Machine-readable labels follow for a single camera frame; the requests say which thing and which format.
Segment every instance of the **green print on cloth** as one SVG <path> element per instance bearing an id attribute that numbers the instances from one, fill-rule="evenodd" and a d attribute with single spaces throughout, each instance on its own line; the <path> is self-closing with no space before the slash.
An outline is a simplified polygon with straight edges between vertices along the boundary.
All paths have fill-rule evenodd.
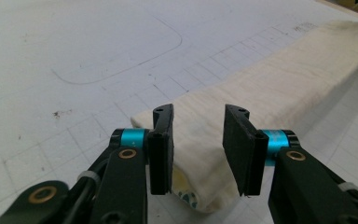
<path id="1" fill-rule="evenodd" d="M 179 191 L 178 196 L 183 201 L 185 201 L 188 204 L 190 204 L 190 206 L 192 208 L 197 208 L 197 198 L 196 198 L 196 195 L 193 192 L 183 193 L 183 192 Z"/>

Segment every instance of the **cloth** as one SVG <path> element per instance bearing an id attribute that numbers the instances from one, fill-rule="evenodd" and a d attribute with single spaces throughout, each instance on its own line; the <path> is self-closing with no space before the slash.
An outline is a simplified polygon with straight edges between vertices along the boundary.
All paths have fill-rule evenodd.
<path id="1" fill-rule="evenodd" d="M 201 212 L 238 197 L 222 147 L 225 104 L 250 111 L 257 129 L 292 129 L 358 68 L 358 22 L 332 21 L 221 84 L 175 100 L 172 191 Z M 152 112 L 131 118 L 152 129 Z"/>

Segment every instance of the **stain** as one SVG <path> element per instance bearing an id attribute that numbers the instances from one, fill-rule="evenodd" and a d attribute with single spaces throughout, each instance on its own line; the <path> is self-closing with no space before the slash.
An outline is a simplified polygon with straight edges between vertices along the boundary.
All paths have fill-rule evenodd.
<path id="1" fill-rule="evenodd" d="M 59 119 L 62 115 L 70 115 L 70 114 L 72 114 L 72 109 L 66 111 L 59 110 L 53 113 L 53 117 L 55 119 Z"/>

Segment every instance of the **blue band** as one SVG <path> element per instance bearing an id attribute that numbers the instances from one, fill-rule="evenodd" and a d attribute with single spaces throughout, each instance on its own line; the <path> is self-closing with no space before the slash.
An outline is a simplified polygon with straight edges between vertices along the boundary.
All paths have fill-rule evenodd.
<path id="1" fill-rule="evenodd" d="M 289 147 L 289 140 L 286 134 L 282 130 L 262 130 L 265 133 L 268 140 L 268 151 L 266 157 L 267 166 L 275 166 L 275 158 L 281 147 Z"/>
<path id="2" fill-rule="evenodd" d="M 124 129 L 121 135 L 121 147 L 144 147 L 145 129 Z"/>

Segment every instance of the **folded fabric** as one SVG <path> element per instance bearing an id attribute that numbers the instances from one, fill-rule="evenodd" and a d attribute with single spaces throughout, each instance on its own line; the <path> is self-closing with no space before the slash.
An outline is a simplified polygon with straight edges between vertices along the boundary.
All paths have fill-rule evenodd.
<path id="1" fill-rule="evenodd" d="M 292 129 L 357 68 L 358 22 L 333 21 L 221 84 L 175 99 L 172 191 L 201 212 L 238 197 L 222 147 L 225 104 L 248 109 L 257 129 Z M 131 123 L 152 129 L 151 118 L 145 111 Z"/>

